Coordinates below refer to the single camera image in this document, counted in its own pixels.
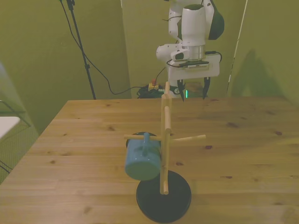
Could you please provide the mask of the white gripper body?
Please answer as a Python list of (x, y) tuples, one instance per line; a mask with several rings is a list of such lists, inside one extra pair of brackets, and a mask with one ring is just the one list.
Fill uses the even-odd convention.
[(220, 53), (208, 53), (202, 61), (175, 64), (168, 62), (168, 79), (196, 79), (205, 77), (216, 77), (220, 74)]

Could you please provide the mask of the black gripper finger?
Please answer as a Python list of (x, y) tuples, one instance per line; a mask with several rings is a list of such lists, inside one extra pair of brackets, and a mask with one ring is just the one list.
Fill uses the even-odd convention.
[(207, 93), (210, 87), (211, 78), (205, 77), (204, 78), (204, 87), (203, 87), (203, 95), (202, 98), (205, 99), (207, 97)]
[(178, 86), (179, 94), (180, 94), (182, 100), (184, 101), (185, 100), (185, 95), (184, 95), (185, 84), (184, 84), (183, 79), (177, 81), (177, 86)]

